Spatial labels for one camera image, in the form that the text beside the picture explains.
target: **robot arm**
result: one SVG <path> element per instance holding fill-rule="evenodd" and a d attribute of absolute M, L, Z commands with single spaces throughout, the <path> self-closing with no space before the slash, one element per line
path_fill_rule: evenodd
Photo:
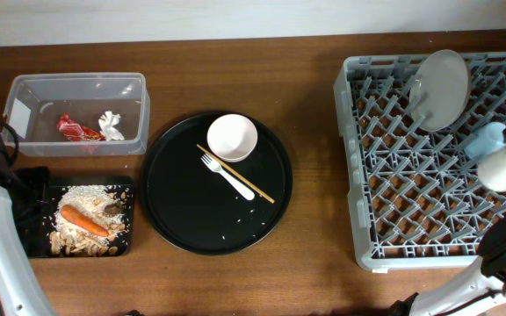
<path fill-rule="evenodd" d="M 11 199 L 0 186 L 0 314 L 56 315 L 19 242 Z"/>
<path fill-rule="evenodd" d="M 445 285 L 398 301 L 388 316 L 472 316 L 506 303 L 506 218 L 480 243 L 478 258 Z"/>

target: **white plate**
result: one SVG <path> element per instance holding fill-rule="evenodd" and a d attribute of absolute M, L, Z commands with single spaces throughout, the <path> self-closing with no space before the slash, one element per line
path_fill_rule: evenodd
<path fill-rule="evenodd" d="M 452 124 L 464 111 L 470 97 L 471 75 L 466 62 L 458 53 L 445 49 L 429 56 L 417 70 L 409 92 L 409 102 L 418 94 L 421 100 L 411 112 L 411 118 L 425 120 L 419 126 L 434 132 Z"/>

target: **red wrapper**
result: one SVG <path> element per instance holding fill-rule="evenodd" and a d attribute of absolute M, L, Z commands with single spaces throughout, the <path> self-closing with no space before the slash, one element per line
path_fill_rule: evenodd
<path fill-rule="evenodd" d="M 105 136 L 90 129 L 89 127 L 80 126 L 68 114 L 61 116 L 56 128 L 71 141 L 97 141 L 105 140 Z"/>

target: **black plate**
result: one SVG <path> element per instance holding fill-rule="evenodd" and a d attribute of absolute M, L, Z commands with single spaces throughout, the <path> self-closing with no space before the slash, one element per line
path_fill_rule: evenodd
<path fill-rule="evenodd" d="M 39 222 L 34 223 L 34 228 L 19 229 L 18 234 L 23 247 L 25 248 L 26 256 L 29 258 L 62 258 L 73 257 L 71 256 L 56 256 L 52 255 L 49 234 L 52 233 L 55 225 L 54 212 L 58 208 L 61 197 L 68 191 L 69 186 L 77 185 L 104 185 L 107 187 L 107 193 L 116 193 L 120 197 L 122 192 L 126 193 L 125 202 L 125 215 L 122 222 L 126 225 L 127 232 L 117 235 L 117 238 L 109 242 L 109 247 L 117 247 L 119 250 L 114 256 L 125 255 L 130 248 L 133 231 L 134 219 L 134 201 L 135 201 L 135 186 L 134 180 L 129 176 L 95 176 L 95 177 L 63 177 L 53 178 L 50 180 L 49 190 L 47 191 L 46 200 L 52 206 L 52 214 L 40 219 Z"/>
<path fill-rule="evenodd" d="M 173 245 L 203 255 L 223 255 L 263 239 L 286 211 L 292 195 L 292 167 L 280 140 L 256 126 L 255 150 L 228 165 L 274 198 L 243 198 L 222 176 L 202 163 L 210 125 L 227 112 L 188 118 L 157 139 L 141 169 L 143 209 L 152 226 Z"/>

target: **plastic fork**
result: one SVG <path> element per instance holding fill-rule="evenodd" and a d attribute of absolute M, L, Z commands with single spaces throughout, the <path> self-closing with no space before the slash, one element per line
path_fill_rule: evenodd
<path fill-rule="evenodd" d="M 239 182 L 237 179 L 232 177 L 226 170 L 224 170 L 220 163 L 216 160 L 212 159 L 209 155 L 205 154 L 200 158 L 200 160 L 212 171 L 215 173 L 221 174 L 224 179 L 228 180 L 228 182 L 238 191 L 241 195 L 248 201 L 252 200 L 255 197 L 255 193 L 246 187 L 243 183 Z"/>

